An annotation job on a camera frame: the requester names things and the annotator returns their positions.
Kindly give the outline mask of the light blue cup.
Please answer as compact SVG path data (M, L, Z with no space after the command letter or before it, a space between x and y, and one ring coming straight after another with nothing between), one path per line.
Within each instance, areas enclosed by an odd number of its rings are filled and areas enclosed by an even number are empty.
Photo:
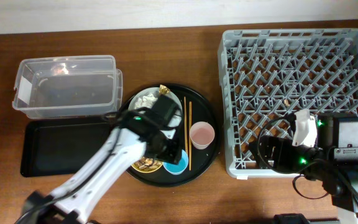
M179 160L178 164L171 164L164 162L163 167L166 171L173 175L180 175L185 171L185 169L188 167L189 159L188 154L185 152L185 150L181 151L181 159Z

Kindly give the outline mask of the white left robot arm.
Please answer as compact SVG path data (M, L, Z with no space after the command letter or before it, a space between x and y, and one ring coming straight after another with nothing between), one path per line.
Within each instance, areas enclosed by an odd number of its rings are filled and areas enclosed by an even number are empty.
M69 180L48 196L33 192L18 223L87 223L103 195L142 157L178 164L181 148L178 130L183 124L181 104L161 95L151 108L125 110L98 152Z

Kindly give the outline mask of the pink cup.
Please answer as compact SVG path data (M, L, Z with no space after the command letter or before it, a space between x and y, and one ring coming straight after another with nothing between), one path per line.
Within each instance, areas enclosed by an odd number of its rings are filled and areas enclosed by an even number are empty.
M207 122L199 121L190 129L192 144L197 149L206 149L214 140L214 128Z

